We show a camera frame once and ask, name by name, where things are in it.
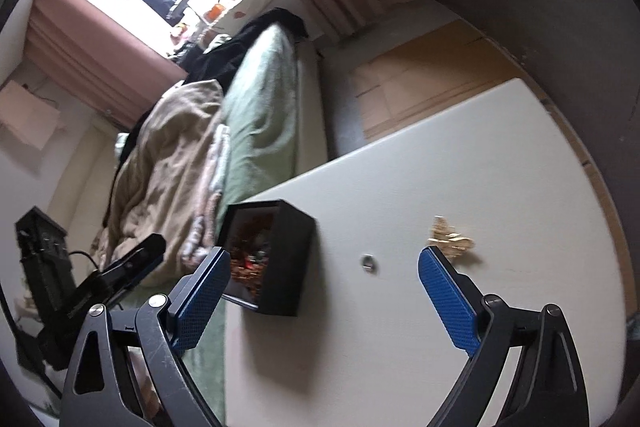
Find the gray wall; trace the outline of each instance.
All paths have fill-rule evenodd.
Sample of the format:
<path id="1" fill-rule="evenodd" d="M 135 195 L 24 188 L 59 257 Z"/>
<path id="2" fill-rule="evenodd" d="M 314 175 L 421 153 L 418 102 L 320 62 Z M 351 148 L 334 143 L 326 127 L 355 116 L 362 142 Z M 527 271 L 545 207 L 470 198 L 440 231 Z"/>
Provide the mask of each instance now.
<path id="1" fill-rule="evenodd" d="M 438 1 L 506 47 L 569 119 L 612 193 L 638 286 L 640 11 L 636 5 L 632 0 Z"/>

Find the blue gripper pad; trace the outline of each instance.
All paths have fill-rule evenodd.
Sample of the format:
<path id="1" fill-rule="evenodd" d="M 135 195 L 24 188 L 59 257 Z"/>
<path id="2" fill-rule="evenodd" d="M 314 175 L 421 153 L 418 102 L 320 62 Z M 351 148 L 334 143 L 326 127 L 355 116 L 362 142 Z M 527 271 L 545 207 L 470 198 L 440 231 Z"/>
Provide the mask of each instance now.
<path id="1" fill-rule="evenodd" d="M 418 276 L 453 345 L 464 349 L 472 357 L 480 347 L 476 312 L 430 247 L 420 252 Z"/>
<path id="2" fill-rule="evenodd" d="M 169 307 L 173 315 L 171 347 L 179 354 L 198 344 L 231 277 L 229 253 L 214 251 L 200 264 Z"/>

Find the white table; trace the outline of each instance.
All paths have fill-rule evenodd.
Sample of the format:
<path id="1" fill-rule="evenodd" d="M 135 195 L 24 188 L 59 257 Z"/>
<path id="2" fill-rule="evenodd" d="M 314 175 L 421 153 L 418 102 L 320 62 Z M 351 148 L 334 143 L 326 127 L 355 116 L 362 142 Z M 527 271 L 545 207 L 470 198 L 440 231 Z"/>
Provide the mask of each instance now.
<path id="1" fill-rule="evenodd" d="M 616 254 L 578 160 L 514 79 L 258 196 L 318 220 L 296 318 L 227 305 L 230 427 L 424 427 L 466 362 L 417 277 L 433 216 L 476 241 L 458 266 L 514 307 L 562 307 L 592 425 L 613 411 L 625 347 Z M 370 253 L 378 275 L 360 257 Z M 482 425 L 513 375 L 511 350 Z"/>

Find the blue textured pad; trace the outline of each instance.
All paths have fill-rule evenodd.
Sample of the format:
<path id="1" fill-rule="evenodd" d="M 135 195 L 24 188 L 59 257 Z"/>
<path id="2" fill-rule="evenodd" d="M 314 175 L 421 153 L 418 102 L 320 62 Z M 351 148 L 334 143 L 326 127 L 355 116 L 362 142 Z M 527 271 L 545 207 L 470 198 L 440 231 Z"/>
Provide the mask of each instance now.
<path id="1" fill-rule="evenodd" d="M 430 248 L 418 257 L 418 276 L 427 290 L 453 345 L 472 357 L 480 340 L 476 328 L 476 312 Z"/>
<path id="2" fill-rule="evenodd" d="M 194 288 L 187 302 L 175 315 L 174 337 L 171 347 L 176 352 L 183 353 L 198 345 L 230 277 L 229 254 L 223 250 L 220 258 L 202 277 L 197 288 Z"/>

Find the black cable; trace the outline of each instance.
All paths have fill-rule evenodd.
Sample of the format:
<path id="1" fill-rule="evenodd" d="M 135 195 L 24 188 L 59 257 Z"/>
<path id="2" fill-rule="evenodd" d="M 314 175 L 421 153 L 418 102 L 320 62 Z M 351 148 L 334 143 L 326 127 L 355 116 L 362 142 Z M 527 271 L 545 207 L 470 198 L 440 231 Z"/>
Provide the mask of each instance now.
<path id="1" fill-rule="evenodd" d="M 93 258 L 93 257 L 91 257 L 91 256 L 90 256 L 88 253 L 86 253 L 85 251 L 82 251 L 82 250 L 74 250 L 74 251 L 69 252 L 69 255 L 84 255 L 84 256 L 85 256 L 89 261 L 91 261 L 91 264 L 93 264 L 93 265 L 94 265 L 95 269 L 97 269 L 97 270 L 99 270 L 99 269 L 100 269 L 100 268 L 98 268 L 97 263 L 94 261 L 94 258 Z M 122 307 L 122 304 L 120 304 L 119 302 L 118 302 L 118 303 L 116 303 L 116 304 L 119 306 L 119 308 L 120 308 L 121 310 L 123 310 L 123 311 L 124 311 L 124 308 Z"/>
<path id="2" fill-rule="evenodd" d="M 19 334 L 18 326 L 15 323 L 14 316 L 11 314 L 11 309 L 9 309 L 9 304 L 6 302 L 6 296 L 4 295 L 4 289 L 2 289 L 2 283 L 0 282 L 0 305 L 2 306 L 2 311 L 4 312 L 4 318 L 6 318 L 7 323 L 9 324 L 9 328 L 11 332 L 14 334 L 15 341 L 22 348 L 25 356 L 31 363 L 31 367 L 33 371 L 40 377 L 40 380 L 46 384 L 47 387 L 50 388 L 51 392 L 55 394 L 60 400 L 62 400 L 62 393 L 55 386 L 55 384 L 51 381 L 51 379 L 47 376 L 47 374 L 40 369 L 40 366 L 35 362 L 35 360 L 31 356 L 31 352 L 26 348 L 24 343 L 22 342 L 22 338 Z"/>

